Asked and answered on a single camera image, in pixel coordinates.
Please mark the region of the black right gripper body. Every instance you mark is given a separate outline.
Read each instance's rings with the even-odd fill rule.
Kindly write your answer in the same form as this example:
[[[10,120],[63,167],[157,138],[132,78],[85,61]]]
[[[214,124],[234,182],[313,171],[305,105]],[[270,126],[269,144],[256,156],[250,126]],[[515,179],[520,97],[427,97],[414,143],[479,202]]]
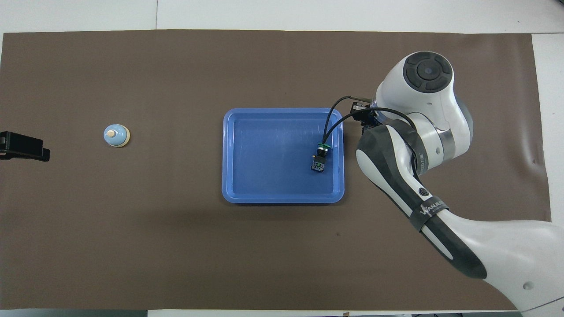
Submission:
[[[352,103],[351,117],[360,124],[362,129],[371,129],[380,125],[376,112],[370,109],[370,106],[364,105],[361,102]]]

